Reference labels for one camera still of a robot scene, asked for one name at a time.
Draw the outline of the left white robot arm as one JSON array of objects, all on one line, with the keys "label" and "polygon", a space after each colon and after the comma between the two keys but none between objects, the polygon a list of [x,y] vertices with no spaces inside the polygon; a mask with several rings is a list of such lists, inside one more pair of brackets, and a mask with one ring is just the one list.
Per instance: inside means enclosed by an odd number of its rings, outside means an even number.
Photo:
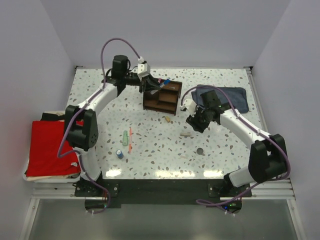
[{"label": "left white robot arm", "polygon": [[67,141],[78,155],[80,175],[88,181],[85,189],[92,196],[99,196],[104,190],[104,184],[97,180],[101,175],[95,153],[99,138],[98,115],[126,86],[138,86],[140,93],[162,89],[158,79],[151,75],[151,67],[143,57],[138,57],[137,72],[130,72],[129,62],[127,56],[116,55],[110,70],[111,76],[105,73],[93,94],[79,105],[69,105],[65,109],[62,142]]}]

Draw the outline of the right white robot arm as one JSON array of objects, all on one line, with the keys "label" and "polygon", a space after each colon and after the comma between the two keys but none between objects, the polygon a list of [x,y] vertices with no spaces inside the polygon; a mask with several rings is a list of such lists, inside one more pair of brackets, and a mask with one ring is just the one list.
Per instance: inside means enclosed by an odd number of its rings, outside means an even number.
[{"label": "right white robot arm", "polygon": [[221,190],[230,197],[251,183],[273,181],[291,170],[284,138],[271,135],[244,118],[230,100],[221,103],[216,91],[201,94],[202,103],[182,99],[180,109],[188,111],[186,122],[203,133],[210,123],[217,123],[234,133],[249,148],[248,165],[223,177]]}]

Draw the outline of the brown wooden desk organizer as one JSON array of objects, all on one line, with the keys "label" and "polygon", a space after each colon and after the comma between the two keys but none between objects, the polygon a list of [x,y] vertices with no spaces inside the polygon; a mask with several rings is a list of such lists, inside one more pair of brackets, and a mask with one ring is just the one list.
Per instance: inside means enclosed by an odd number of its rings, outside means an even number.
[{"label": "brown wooden desk organizer", "polygon": [[142,106],[144,110],[162,112],[176,115],[178,101],[181,97],[183,83],[180,81],[171,81],[162,90],[151,94],[143,94]]}]

